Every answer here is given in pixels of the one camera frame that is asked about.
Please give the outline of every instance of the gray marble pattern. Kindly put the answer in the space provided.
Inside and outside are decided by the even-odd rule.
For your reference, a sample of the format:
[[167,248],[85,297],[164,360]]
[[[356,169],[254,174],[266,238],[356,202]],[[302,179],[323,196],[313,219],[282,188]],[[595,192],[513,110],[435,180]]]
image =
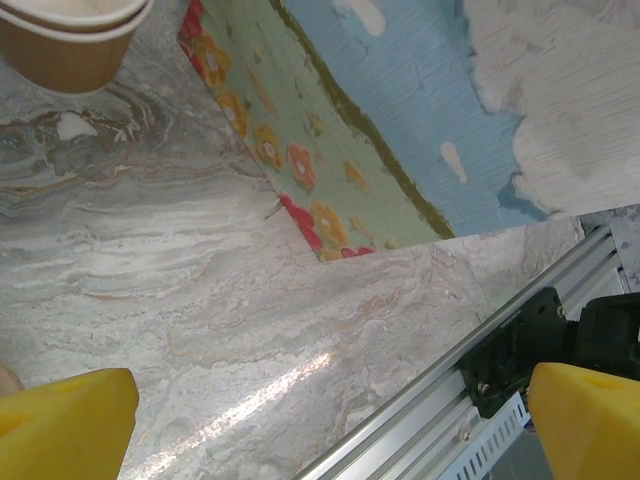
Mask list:
[[572,219],[321,264],[158,2],[117,80],[0,64],[0,358],[131,369],[121,478],[286,479],[576,244]]

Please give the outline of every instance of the marble countertop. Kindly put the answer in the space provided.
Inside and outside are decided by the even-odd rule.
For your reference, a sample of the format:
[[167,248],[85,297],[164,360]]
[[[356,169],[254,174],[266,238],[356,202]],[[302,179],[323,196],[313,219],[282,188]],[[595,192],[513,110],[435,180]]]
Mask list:
[[91,97],[0,64],[0,358],[27,387],[131,369],[122,479],[286,479],[581,230],[318,263],[175,43],[184,3]]

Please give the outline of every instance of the cup rim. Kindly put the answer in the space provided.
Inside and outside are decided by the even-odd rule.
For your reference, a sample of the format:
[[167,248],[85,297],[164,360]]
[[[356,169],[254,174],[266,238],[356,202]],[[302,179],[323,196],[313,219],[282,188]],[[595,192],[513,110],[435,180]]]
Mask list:
[[53,40],[70,43],[98,43],[122,37],[132,30],[136,29],[138,25],[140,25],[149,14],[154,2],[155,0],[147,0],[147,4],[144,6],[144,8],[140,10],[130,21],[120,25],[119,27],[104,32],[71,33],[63,32],[60,30],[53,30],[51,28],[46,28],[41,25],[36,25],[34,23],[28,22],[27,20],[13,15],[6,10],[3,10],[2,8],[0,8],[0,18],[24,30],[46,38],[51,38]]
[[29,15],[43,22],[60,25],[60,27],[100,27],[101,25],[117,23],[122,19],[132,16],[135,12],[141,10],[147,1],[148,0],[132,0],[130,5],[116,12],[90,17],[72,17],[59,13],[43,12],[33,6],[25,5],[24,0],[0,0],[0,10],[2,9],[2,4],[4,4],[16,12]]

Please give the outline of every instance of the green stripe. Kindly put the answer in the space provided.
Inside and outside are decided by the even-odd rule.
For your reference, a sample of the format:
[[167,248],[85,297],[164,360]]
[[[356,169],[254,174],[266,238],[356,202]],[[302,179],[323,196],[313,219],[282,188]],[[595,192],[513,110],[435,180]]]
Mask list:
[[391,149],[383,140],[382,135],[380,135],[380,132],[373,122],[367,115],[362,113],[360,108],[351,101],[346,92],[340,88],[333,78],[333,75],[331,75],[329,67],[327,67],[324,61],[322,61],[320,55],[318,55],[318,52],[302,30],[300,24],[289,14],[289,12],[287,12],[286,8],[282,4],[282,0],[270,0],[270,2],[273,9],[278,12],[278,15],[286,27],[297,38],[300,45],[302,45],[302,48],[304,48],[311,64],[320,76],[320,84],[335,105],[336,110],[342,117],[342,120],[347,125],[360,130],[371,140],[373,147],[376,149],[376,152],[384,166],[387,168],[389,173],[394,176],[400,186],[400,189],[431,228],[442,239],[455,237],[453,229],[445,219],[444,215],[442,215],[436,207],[434,207],[420,194],[416,184],[409,178],[402,169],[400,163],[395,159]]

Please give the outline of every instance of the screw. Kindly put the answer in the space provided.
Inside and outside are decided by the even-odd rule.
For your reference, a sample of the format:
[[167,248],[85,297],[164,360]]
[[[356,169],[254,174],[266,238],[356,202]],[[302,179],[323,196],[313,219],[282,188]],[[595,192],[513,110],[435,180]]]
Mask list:
[[478,384],[478,393],[480,395],[484,395],[489,391],[489,384],[488,383],[484,383],[484,382],[480,382]]

